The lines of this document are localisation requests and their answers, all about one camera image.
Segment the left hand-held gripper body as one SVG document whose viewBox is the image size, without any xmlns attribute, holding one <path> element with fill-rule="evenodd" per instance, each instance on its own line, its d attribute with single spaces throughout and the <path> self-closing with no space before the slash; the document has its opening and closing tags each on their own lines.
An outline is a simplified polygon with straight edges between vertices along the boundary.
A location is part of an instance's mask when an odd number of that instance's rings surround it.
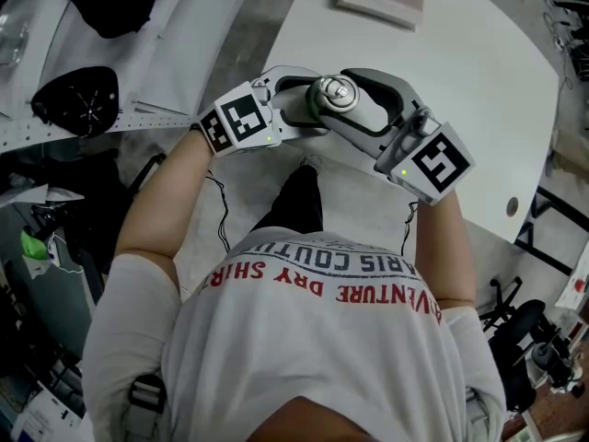
<svg viewBox="0 0 589 442">
<path fill-rule="evenodd" d="M 272 106 L 278 78 L 271 71 L 226 92 L 199 114 L 199 129 L 216 157 L 282 143 Z"/>
</svg>

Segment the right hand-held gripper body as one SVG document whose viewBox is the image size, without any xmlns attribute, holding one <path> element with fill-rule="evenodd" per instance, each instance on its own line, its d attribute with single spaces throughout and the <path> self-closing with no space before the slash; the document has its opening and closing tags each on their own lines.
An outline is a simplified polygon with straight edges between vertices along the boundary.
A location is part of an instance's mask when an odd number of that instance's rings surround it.
<svg viewBox="0 0 589 442">
<path fill-rule="evenodd" d="M 422 107 L 402 125 L 375 162 L 375 170 L 426 204 L 439 203 L 475 161 L 449 122 Z"/>
</svg>

